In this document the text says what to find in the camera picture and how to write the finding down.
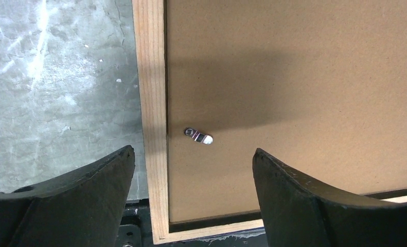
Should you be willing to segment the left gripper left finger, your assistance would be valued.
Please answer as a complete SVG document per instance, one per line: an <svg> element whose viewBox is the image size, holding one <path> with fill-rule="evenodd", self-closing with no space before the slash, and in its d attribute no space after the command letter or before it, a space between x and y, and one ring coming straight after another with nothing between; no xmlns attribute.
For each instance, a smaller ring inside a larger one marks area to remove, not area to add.
<svg viewBox="0 0 407 247"><path fill-rule="evenodd" d="M0 246L113 246L135 169L132 146L0 192Z"/></svg>

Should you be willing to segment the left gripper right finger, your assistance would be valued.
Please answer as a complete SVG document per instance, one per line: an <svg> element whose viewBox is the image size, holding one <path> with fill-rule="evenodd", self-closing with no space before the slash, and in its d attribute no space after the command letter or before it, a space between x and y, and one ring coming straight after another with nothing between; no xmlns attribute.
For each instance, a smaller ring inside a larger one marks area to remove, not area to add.
<svg viewBox="0 0 407 247"><path fill-rule="evenodd" d="M407 246L407 202L338 189L262 149L253 178L269 246Z"/></svg>

